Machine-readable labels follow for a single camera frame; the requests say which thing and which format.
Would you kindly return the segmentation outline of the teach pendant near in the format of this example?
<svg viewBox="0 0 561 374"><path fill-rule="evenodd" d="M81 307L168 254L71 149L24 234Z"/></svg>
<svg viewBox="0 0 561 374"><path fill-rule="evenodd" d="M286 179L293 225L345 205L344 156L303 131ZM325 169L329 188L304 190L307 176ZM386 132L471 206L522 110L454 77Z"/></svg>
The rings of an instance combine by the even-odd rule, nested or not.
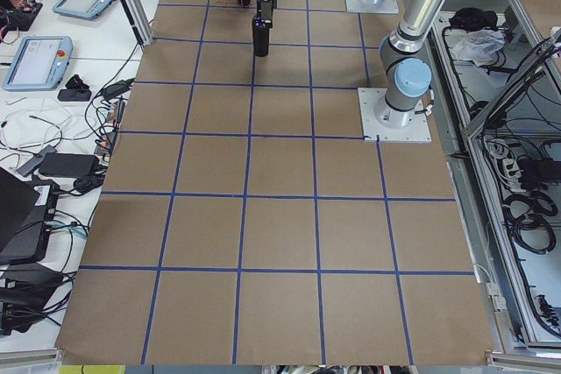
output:
<svg viewBox="0 0 561 374"><path fill-rule="evenodd" d="M24 37L4 79L3 89L19 92L57 88L73 48L69 36Z"/></svg>

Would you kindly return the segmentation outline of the dark glass wine bottle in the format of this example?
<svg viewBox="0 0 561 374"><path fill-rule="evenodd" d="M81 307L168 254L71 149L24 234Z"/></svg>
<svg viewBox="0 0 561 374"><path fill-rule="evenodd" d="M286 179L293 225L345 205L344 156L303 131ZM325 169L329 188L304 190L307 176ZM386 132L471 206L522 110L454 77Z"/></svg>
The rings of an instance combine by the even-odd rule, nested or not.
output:
<svg viewBox="0 0 561 374"><path fill-rule="evenodd" d="M258 16L252 18L253 54L256 57L266 57L269 53L269 32L265 21Z"/></svg>

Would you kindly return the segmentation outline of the grey orange usb hub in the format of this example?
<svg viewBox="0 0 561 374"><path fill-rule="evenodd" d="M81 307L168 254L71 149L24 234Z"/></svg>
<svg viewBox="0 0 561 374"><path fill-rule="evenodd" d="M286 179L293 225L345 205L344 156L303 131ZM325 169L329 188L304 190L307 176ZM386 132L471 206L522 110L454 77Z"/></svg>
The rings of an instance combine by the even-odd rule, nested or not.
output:
<svg viewBox="0 0 561 374"><path fill-rule="evenodd" d="M97 156L110 156L117 141L118 130L104 131L100 139L96 141L94 154Z"/></svg>
<svg viewBox="0 0 561 374"><path fill-rule="evenodd" d="M105 117L105 123L113 127L118 127L122 121L125 106L126 102L124 100L119 100L118 102L111 104Z"/></svg>

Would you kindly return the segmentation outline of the black laptop computer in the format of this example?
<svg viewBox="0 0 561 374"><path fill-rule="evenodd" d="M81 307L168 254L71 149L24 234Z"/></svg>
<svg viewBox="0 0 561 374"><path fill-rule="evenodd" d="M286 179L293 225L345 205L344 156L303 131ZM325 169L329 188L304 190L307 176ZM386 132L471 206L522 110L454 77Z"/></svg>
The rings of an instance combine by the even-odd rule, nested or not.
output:
<svg viewBox="0 0 561 374"><path fill-rule="evenodd" d="M46 255L58 196L53 180L22 181L1 170L1 264L38 262Z"/></svg>

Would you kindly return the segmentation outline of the black power brick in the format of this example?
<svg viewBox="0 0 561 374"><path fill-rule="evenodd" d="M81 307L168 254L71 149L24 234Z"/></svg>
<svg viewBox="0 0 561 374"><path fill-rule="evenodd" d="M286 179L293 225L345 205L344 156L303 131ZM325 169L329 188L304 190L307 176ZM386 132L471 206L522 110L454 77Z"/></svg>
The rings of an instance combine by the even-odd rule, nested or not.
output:
<svg viewBox="0 0 561 374"><path fill-rule="evenodd" d="M98 164L95 155L49 152L39 166L45 176L79 178L89 175Z"/></svg>

